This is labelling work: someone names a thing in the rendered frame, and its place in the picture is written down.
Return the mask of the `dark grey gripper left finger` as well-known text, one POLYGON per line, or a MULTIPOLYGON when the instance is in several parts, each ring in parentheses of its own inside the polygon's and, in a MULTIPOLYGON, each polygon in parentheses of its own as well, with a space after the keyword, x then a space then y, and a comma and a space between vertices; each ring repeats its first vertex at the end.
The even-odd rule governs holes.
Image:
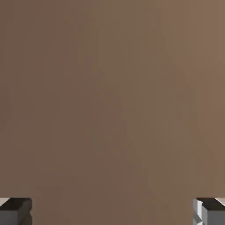
POLYGON ((33 225, 32 199, 26 197, 0 197, 0 225, 33 225))

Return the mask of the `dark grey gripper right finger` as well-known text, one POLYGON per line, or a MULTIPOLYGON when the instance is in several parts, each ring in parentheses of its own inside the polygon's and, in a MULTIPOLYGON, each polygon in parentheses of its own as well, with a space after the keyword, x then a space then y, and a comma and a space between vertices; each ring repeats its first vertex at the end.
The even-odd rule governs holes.
POLYGON ((192 225, 225 225, 225 198, 194 198, 192 225))

